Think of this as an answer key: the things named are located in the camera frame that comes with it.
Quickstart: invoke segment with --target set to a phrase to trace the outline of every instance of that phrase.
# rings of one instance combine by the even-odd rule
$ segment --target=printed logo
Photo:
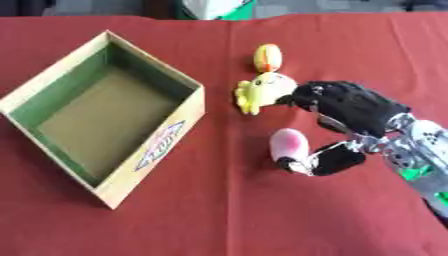
[[[135,168],[135,171],[138,171],[157,159],[162,158],[171,148],[171,145],[175,141],[184,124],[185,121],[181,121],[163,130],[155,138],[155,141],[151,147],[146,151],[145,155]]]

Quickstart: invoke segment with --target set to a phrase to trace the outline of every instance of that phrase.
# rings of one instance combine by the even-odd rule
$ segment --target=green object
[[[448,192],[438,192],[434,194],[443,204],[448,205]]]
[[[253,16],[253,9],[256,0],[250,0],[232,12],[217,17],[216,20],[250,20]],[[176,2],[176,18],[179,20],[197,20],[198,18],[182,3],[181,0]]]
[[[67,74],[59,77],[11,113],[15,121],[93,187],[99,185],[102,180],[93,177],[80,163],[47,138],[41,132],[40,125],[103,78],[110,66],[126,70],[137,79],[170,93],[176,100],[183,100],[191,93],[191,89],[182,86],[146,61],[111,43]]]
[[[400,172],[401,177],[408,181],[414,181],[422,176],[428,175],[432,171],[431,166],[425,165],[418,169],[407,168]]]

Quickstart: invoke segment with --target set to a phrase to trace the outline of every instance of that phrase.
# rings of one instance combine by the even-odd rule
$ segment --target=table
[[[231,91],[256,73],[262,43],[297,82],[362,83],[448,126],[448,14],[289,15],[248,22],[138,17],[0,19],[0,96],[110,29],[206,86],[207,114],[116,211],[72,181],[0,118],[0,255],[442,256],[448,234],[379,156],[330,177],[276,169],[268,138],[338,134],[304,111],[257,117]]]

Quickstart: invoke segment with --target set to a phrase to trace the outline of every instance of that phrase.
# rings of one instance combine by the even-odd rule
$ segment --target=open box
[[[7,95],[0,110],[114,209],[204,114],[204,89],[106,31]]]

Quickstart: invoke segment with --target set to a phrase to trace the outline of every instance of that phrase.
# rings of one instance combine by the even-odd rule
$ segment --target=metal robotic arm
[[[346,81],[312,81],[277,103],[314,112],[321,126],[348,137],[316,150],[307,161],[279,162],[282,168],[295,171],[305,166],[308,175],[330,175],[363,163],[366,154],[380,153],[439,215],[448,217],[446,129],[418,120],[409,107]]]

